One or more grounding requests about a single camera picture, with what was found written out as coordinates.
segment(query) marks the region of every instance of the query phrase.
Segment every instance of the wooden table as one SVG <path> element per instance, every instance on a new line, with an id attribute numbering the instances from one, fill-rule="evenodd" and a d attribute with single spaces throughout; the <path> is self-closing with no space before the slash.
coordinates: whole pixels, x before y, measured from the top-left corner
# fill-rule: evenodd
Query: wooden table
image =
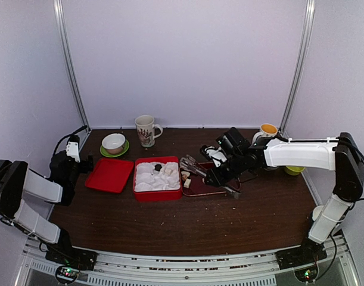
<path id="1" fill-rule="evenodd" d="M 224 129 L 165 129 L 156 145 L 139 144 L 135 130 L 93 130 L 82 156 L 99 147 L 109 133 L 122 132 L 130 150 L 121 157 L 190 154 L 205 161 L 201 145 L 213 145 Z M 241 131 L 252 138 L 255 129 Z M 132 192 L 133 173 L 121 194 L 87 189 L 80 175 L 69 207 L 56 206 L 51 221 L 69 231 L 75 246 L 118 253 L 193 256 L 249 253 L 300 244 L 315 204 L 302 176 L 282 169 L 267 172 L 242 186 L 236 200 L 227 195 L 182 197 L 178 201 L 139 203 Z"/>

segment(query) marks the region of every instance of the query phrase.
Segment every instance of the mug with design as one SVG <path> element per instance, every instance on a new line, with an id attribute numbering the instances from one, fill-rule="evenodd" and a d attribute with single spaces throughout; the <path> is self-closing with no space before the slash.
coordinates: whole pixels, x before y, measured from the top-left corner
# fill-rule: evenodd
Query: mug with design
<path id="1" fill-rule="evenodd" d="M 155 139 L 163 133 L 163 128 L 159 124 L 154 124 L 154 122 L 155 118 L 150 115 L 141 115 L 135 119 L 136 131 L 143 147 L 154 146 Z M 155 135 L 155 128 L 160 130 L 158 135 Z"/>
<path id="2" fill-rule="evenodd" d="M 260 126 L 260 131 L 253 136 L 252 143 L 254 143 L 258 137 L 274 137 L 278 133 L 278 128 L 272 124 L 264 123 Z"/>

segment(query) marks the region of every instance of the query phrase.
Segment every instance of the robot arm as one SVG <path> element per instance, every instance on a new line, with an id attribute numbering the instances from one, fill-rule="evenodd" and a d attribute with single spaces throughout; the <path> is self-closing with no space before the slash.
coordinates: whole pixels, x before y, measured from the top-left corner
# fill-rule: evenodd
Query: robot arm
<path id="1" fill-rule="evenodd" d="M 30 170 L 24 161 L 0 160 L 0 216 L 5 224 L 35 235 L 46 244 L 46 259 L 92 270 L 97 254 L 74 248 L 65 229 L 44 219 L 22 199 L 26 192 L 52 204 L 68 206 L 71 203 L 79 174 L 93 170 L 91 156 L 80 160 L 79 137 L 75 135 L 79 131 L 65 136 L 70 137 L 66 150 L 52 156 L 48 179 Z"/>
<path id="2" fill-rule="evenodd" d="M 231 128 L 216 141 L 219 148 L 201 148 L 201 153 L 215 164 L 206 173 L 207 185 L 225 186 L 242 172 L 267 167 L 305 166 L 335 171 L 333 193 L 324 206 L 316 208 L 314 223 L 301 246 L 277 253 L 281 269 L 297 262 L 313 262 L 313 257 L 323 251 L 323 242 L 362 196 L 364 162 L 349 133 L 320 140 L 258 138 L 251 144 Z"/>

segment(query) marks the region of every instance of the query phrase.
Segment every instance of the white wall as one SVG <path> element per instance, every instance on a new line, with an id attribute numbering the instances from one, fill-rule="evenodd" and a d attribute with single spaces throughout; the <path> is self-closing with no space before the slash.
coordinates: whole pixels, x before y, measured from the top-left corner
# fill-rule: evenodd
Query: white wall
<path id="1" fill-rule="evenodd" d="M 317 1 L 309 54 L 287 131 L 295 138 L 350 132 L 364 153 L 364 0 Z M 309 172 L 326 201 L 334 174 Z M 364 202 L 347 216 L 344 231 L 364 285 Z"/>
<path id="2" fill-rule="evenodd" d="M 305 0 L 63 2 L 92 127 L 280 123 Z"/>
<path id="3" fill-rule="evenodd" d="M 0 0 L 0 159 L 24 160 L 48 175 L 56 142 L 81 125 L 52 1 Z M 0 222 L 0 285 L 12 285 L 25 240 Z"/>

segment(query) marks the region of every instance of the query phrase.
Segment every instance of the yellow cup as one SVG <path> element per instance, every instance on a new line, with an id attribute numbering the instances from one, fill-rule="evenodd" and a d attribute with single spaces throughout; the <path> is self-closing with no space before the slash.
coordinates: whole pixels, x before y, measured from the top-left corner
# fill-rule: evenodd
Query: yellow cup
<path id="1" fill-rule="evenodd" d="M 284 170 L 286 174 L 291 176 L 297 176 L 303 172 L 305 167 L 298 167 L 298 166 L 285 166 Z"/>

